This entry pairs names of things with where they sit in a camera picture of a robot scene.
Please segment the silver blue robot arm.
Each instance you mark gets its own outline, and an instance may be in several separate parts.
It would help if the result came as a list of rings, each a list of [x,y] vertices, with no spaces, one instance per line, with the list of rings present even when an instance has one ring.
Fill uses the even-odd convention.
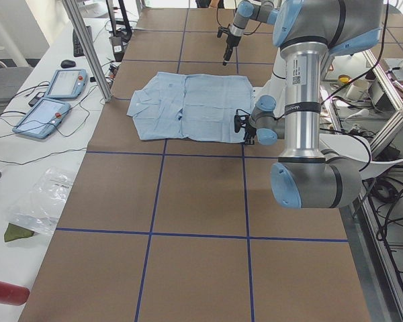
[[[217,37],[227,35],[222,64],[226,66],[229,63],[233,49],[239,45],[250,20],[274,25],[278,15],[279,10],[275,8],[274,1],[262,1],[260,5],[250,1],[241,1],[237,6],[233,22],[228,27],[218,26]]]
[[[361,175],[349,159],[320,141],[320,82],[335,56],[374,47],[381,34],[381,1],[272,1],[239,4],[225,57],[247,23],[274,27],[273,44],[285,62],[285,149],[271,167],[276,201],[289,208],[338,208],[357,198]]]

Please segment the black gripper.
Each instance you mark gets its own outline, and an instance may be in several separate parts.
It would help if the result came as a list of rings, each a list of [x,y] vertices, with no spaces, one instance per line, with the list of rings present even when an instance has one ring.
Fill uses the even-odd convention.
[[[255,141],[255,128],[250,124],[251,114],[242,110],[237,109],[234,115],[234,132],[238,133],[241,129],[244,129],[244,144],[254,145]]]
[[[242,30],[236,27],[234,24],[229,25],[227,28],[224,26],[219,26],[217,37],[220,38],[222,34],[227,35],[226,49],[223,55],[223,62],[222,62],[222,65],[226,66],[229,62],[228,59],[230,59],[232,56],[233,49],[238,46],[242,38]]]

